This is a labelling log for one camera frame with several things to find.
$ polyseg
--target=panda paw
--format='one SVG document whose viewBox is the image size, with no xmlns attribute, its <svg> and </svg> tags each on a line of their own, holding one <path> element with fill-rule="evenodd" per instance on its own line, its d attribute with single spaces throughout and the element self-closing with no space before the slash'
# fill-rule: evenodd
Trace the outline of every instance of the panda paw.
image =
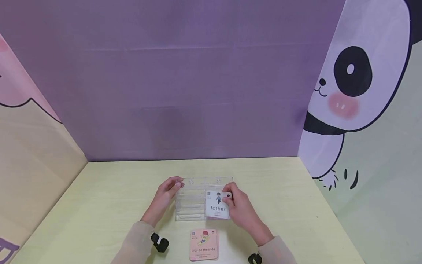
<svg viewBox="0 0 422 264">
<path fill-rule="evenodd" d="M 326 175 L 318 179 L 325 188 L 328 188 L 329 191 L 333 188 L 337 188 L 338 178 L 335 175 L 334 170 L 330 170 Z"/>
</svg>

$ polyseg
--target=panda ear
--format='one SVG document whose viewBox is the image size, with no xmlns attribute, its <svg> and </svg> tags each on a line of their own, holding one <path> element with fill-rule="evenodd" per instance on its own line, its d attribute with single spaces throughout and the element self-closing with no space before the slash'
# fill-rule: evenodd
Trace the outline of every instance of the panda ear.
<svg viewBox="0 0 422 264">
<path fill-rule="evenodd" d="M 410 13 L 410 42 L 422 40 L 422 0 L 404 0 Z"/>
</svg>

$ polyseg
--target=beige sleeve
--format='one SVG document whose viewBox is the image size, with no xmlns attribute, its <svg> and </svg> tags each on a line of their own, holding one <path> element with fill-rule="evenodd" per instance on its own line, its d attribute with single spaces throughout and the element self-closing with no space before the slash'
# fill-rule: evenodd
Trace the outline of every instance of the beige sleeve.
<svg viewBox="0 0 422 264">
<path fill-rule="evenodd" d="M 111 264 L 144 264 L 151 254 L 153 232 L 154 228 L 145 222 L 133 224 Z"/>
<path fill-rule="evenodd" d="M 262 264 L 297 264 L 295 257 L 280 237 L 258 247 L 262 257 Z"/>
</svg>

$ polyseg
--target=black wrist strap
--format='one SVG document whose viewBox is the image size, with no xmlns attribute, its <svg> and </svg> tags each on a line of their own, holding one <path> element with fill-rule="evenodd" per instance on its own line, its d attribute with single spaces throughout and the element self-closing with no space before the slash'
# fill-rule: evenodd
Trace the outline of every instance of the black wrist strap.
<svg viewBox="0 0 422 264">
<path fill-rule="evenodd" d="M 261 255 L 259 253 L 253 253 L 252 255 L 250 255 L 248 257 L 248 262 L 250 264 L 262 264 L 262 258 Z"/>
<path fill-rule="evenodd" d="M 158 252 L 163 253 L 170 245 L 169 241 L 165 238 L 160 238 L 159 235 L 153 233 L 151 236 L 151 240 L 154 243 L 154 247 L 157 249 Z"/>
</svg>

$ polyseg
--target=hand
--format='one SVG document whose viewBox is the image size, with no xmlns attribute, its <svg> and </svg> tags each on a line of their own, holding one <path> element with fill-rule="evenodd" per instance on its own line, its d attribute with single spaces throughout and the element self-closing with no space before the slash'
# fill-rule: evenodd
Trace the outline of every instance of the hand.
<svg viewBox="0 0 422 264">
<path fill-rule="evenodd" d="M 184 186 L 182 181 L 183 178 L 181 177 L 170 177 L 160 186 L 158 186 L 158 190 L 155 193 L 154 199 L 141 218 L 141 221 L 150 224 L 155 228 L 158 221 L 160 221 L 163 217 L 165 210 L 175 196 L 176 192 Z"/>
<path fill-rule="evenodd" d="M 223 202 L 229 206 L 229 215 L 233 222 L 246 230 L 260 247 L 270 242 L 274 236 L 270 229 L 261 221 L 246 193 L 231 182 L 224 186 L 223 192 L 231 192 L 233 200 L 223 197 Z"/>
</svg>

